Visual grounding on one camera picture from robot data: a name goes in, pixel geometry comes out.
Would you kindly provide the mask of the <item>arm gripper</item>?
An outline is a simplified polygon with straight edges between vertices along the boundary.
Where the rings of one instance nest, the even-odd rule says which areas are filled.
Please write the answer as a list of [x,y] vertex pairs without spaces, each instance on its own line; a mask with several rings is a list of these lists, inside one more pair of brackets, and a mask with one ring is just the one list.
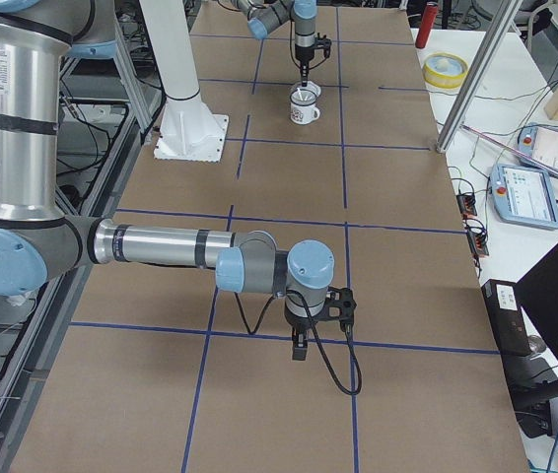
[[292,360],[305,361],[308,354],[307,333],[316,321],[311,317],[295,315],[288,308],[284,309],[284,316],[292,327]]

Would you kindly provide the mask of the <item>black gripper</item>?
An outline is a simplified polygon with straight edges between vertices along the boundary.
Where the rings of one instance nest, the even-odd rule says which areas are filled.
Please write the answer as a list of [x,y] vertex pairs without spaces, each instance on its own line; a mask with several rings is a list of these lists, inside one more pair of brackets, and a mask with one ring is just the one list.
[[299,66],[300,85],[302,87],[308,84],[309,80],[309,64],[314,59],[314,48],[310,46],[294,46],[294,56],[296,64]]

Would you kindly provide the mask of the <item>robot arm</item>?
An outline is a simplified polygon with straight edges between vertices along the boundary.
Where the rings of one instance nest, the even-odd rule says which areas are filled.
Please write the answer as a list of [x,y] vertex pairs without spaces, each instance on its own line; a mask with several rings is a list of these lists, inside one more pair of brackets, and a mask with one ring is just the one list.
[[301,360],[340,302],[322,242],[287,251],[265,232],[119,225],[56,204],[60,63],[116,56],[109,1],[0,1],[0,295],[16,296],[77,267],[111,261],[211,269],[220,290],[283,299]]
[[256,4],[253,1],[234,0],[231,4],[246,15],[248,29],[256,39],[266,39],[285,23],[292,23],[295,59],[301,85],[305,86],[318,43],[315,36],[316,2],[279,0],[272,4]]

